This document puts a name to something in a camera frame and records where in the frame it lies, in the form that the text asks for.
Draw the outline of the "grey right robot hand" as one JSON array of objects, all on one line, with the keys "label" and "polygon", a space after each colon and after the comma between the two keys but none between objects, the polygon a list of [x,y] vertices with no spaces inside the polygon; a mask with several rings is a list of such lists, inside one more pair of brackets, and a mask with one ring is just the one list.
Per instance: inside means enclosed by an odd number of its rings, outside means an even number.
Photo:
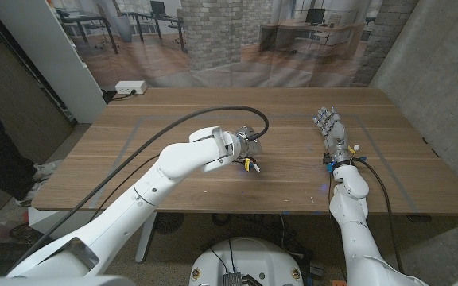
[{"label": "grey right robot hand", "polygon": [[332,160],[335,162],[349,160],[351,155],[347,133],[335,108],[329,110],[324,106],[321,107],[313,121],[324,137],[324,146]]}]

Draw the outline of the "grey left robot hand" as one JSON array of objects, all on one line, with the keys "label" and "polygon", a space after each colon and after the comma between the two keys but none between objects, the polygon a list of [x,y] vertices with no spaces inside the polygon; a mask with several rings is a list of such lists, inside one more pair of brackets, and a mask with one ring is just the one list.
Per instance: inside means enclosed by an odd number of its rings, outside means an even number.
[{"label": "grey left robot hand", "polygon": [[251,141],[250,136],[255,135],[256,132],[251,126],[242,126],[236,130],[236,136],[240,139],[240,156],[254,157],[262,152],[261,143],[258,139]]}]

